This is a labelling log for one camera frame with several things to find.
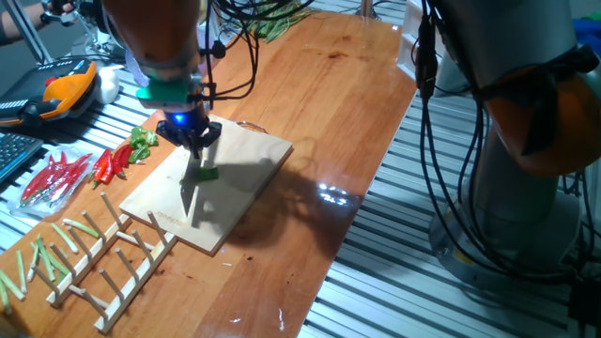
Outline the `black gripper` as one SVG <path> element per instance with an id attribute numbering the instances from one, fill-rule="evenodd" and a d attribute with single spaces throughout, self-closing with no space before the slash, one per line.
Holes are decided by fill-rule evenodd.
<path id="1" fill-rule="evenodd" d="M 206 110 L 200 104 L 188 111 L 165 112 L 156 133 L 171 144 L 189 150 L 193 158 L 200 159 L 202 151 L 221 136 L 222 124 L 209 122 Z"/>

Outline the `person hand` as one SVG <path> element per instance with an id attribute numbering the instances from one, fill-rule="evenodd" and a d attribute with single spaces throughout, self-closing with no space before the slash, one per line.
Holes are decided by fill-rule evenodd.
<path id="1" fill-rule="evenodd" d="M 42 0 L 41 4 L 46 15 L 62 16 L 75 10 L 70 0 Z"/>

